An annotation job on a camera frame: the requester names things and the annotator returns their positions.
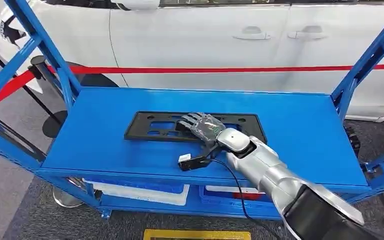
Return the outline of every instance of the gray floor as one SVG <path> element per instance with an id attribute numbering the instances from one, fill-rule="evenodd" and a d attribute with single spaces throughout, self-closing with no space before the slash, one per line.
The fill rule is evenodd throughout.
<path id="1" fill-rule="evenodd" d="M 45 99 L 49 107 L 60 110 L 58 99 Z M 0 103 L 0 119 L 46 150 L 50 138 L 42 134 L 46 113 L 23 91 L 18 90 Z M 33 175 L 0 157 L 0 239 L 26 193 Z"/>
<path id="2" fill-rule="evenodd" d="M 64 105 L 57 98 L 40 96 L 53 111 Z M 0 103 L 0 118 L 45 150 L 50 139 L 42 134 L 45 112 L 22 90 Z M 369 161 L 384 154 L 384 122 L 347 121 L 362 142 L 360 158 Z M 372 231 L 384 235 L 384 196 L 357 204 Z M 285 239 L 290 236 L 278 222 L 267 221 Z M 253 239 L 271 239 L 246 219 L 156 213 L 115 212 L 109 221 L 94 209 L 59 207 L 52 188 L 0 158 L 0 239 L 141 239 L 146 228 L 250 231 Z"/>

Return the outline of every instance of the lower shelf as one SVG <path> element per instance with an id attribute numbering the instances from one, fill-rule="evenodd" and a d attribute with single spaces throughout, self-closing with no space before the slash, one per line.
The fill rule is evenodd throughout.
<path id="1" fill-rule="evenodd" d="M 99 208 L 102 210 L 245 218 L 241 207 L 202 203 L 197 185 L 190 186 L 184 206 L 103 195 Z M 264 208 L 249 208 L 247 213 L 256 219 L 280 219 L 280 215 L 272 203 L 267 203 L 267 207 Z"/>

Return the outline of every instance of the blue shelf top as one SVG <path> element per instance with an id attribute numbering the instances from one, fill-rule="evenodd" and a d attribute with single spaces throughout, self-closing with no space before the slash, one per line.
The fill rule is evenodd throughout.
<path id="1" fill-rule="evenodd" d="M 235 185 L 219 164 L 179 169 L 180 155 L 201 152 L 197 143 L 124 140 L 137 111 L 257 114 L 268 145 L 293 172 L 320 184 L 368 186 L 330 96 L 310 93 L 87 87 L 42 171 Z"/>

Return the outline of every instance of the red stripe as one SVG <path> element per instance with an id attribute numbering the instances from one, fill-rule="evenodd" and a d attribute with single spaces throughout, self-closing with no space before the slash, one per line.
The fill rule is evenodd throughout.
<path id="1" fill-rule="evenodd" d="M 319 72 L 319 71 L 349 71 L 353 66 L 296 66 L 296 67 L 96 67 L 70 66 L 75 74 L 196 74 L 196 73 L 262 73 L 262 72 Z M 384 64 L 374 67 L 384 70 Z M 0 91 L 0 101 L 20 89 L 34 78 L 30 71 L 25 71 L 13 78 Z"/>
<path id="2" fill-rule="evenodd" d="M 261 73 L 261 72 L 319 72 L 349 71 L 353 66 L 296 66 L 296 67 L 95 67 L 71 66 L 75 74 L 195 74 L 195 73 Z M 384 64 L 374 69 L 384 70 Z"/>
<path id="3" fill-rule="evenodd" d="M 30 82 L 35 76 L 29 70 L 23 72 L 21 75 L 14 77 L 0 90 L 0 101 L 4 100 L 9 95 L 23 87 L 26 83 Z"/>

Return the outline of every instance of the car body panel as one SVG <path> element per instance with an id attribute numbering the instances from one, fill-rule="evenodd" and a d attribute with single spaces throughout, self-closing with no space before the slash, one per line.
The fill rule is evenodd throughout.
<path id="1" fill-rule="evenodd" d="M 95 67 L 352 66 L 384 27 L 384 4 L 171 6 L 132 11 L 40 0 L 29 4 L 66 61 Z M 5 9 L 0 21 L 11 16 Z M 23 31 L 16 19 L 10 27 Z M 22 46 L 27 39 L 16 44 Z M 18 50 L 0 35 L 0 55 L 5 60 Z M 36 55 L 41 55 L 38 49 L 31 57 Z M 28 59 L 19 71 L 29 65 Z M 121 87 L 331 93 L 347 72 L 106 76 Z M 42 91 L 35 80 L 28 86 Z M 356 89 L 347 118 L 384 120 L 384 70 L 372 71 Z"/>
<path id="2" fill-rule="evenodd" d="M 83 66 L 117 67 L 110 39 L 109 9 L 51 5 L 40 0 L 30 0 L 29 5 L 67 62 Z M 5 8 L 0 15 L 0 21 L 7 21 L 12 15 L 11 10 Z M 25 32 L 17 19 L 14 19 L 9 26 Z M 29 36 L 25 36 L 16 43 L 23 46 L 28 39 Z M 16 45 L 0 35 L 0 55 L 6 61 L 9 61 L 18 50 Z M 31 58 L 38 55 L 42 53 L 36 48 L 17 72 L 26 71 Z M 120 87 L 126 86 L 121 74 L 105 75 Z M 35 79 L 27 85 L 37 92 L 43 92 Z"/>

